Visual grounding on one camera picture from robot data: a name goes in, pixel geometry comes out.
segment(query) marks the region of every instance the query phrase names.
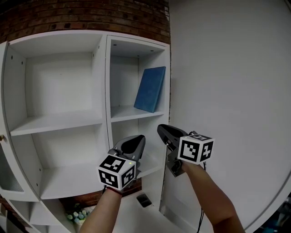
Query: white wall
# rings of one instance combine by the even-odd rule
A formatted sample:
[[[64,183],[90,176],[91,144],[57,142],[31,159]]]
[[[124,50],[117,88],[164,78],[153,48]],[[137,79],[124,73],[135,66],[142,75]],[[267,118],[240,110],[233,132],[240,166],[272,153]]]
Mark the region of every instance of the white wall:
[[[246,228],[291,170],[290,11],[284,0],[172,0],[170,20],[170,124],[216,139],[207,171]],[[197,227],[188,178],[168,178],[165,193]]]

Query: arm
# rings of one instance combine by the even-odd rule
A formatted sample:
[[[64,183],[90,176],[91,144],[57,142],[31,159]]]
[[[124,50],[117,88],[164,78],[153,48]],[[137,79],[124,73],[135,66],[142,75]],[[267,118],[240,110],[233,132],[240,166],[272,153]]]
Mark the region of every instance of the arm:
[[[187,173],[199,203],[213,226],[215,233],[244,233],[244,229],[230,199],[213,182],[199,165],[182,164]]]
[[[83,223],[80,233],[112,233],[121,197],[121,194],[106,189],[95,209]]]

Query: small black object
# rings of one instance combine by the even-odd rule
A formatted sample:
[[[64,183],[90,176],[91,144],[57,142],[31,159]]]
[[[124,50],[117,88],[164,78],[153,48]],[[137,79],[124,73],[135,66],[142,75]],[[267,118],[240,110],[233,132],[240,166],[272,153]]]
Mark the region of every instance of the small black object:
[[[179,148],[176,148],[173,152],[171,152],[167,156],[167,167],[171,171],[171,173],[174,175],[174,177],[177,177],[184,173],[182,168],[182,160],[177,159]]]
[[[137,196],[136,199],[138,200],[138,202],[141,204],[143,208],[151,205],[150,199],[145,194]]]
[[[103,190],[102,190],[102,195],[105,193],[105,190],[106,190],[106,185],[104,185],[104,188],[103,188]]]

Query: blue binder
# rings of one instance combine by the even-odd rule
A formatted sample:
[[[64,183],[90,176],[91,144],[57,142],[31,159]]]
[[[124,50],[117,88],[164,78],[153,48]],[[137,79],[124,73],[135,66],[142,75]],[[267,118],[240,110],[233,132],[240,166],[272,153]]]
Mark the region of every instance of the blue binder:
[[[165,71],[165,66],[144,70],[135,99],[135,108],[155,112]]]

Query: brick wall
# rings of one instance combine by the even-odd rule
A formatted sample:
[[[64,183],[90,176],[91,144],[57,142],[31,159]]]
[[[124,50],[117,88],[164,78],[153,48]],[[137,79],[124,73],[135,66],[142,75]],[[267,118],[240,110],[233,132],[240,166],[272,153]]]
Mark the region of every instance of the brick wall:
[[[0,43],[56,30],[108,30],[170,43],[168,0],[8,0]]]

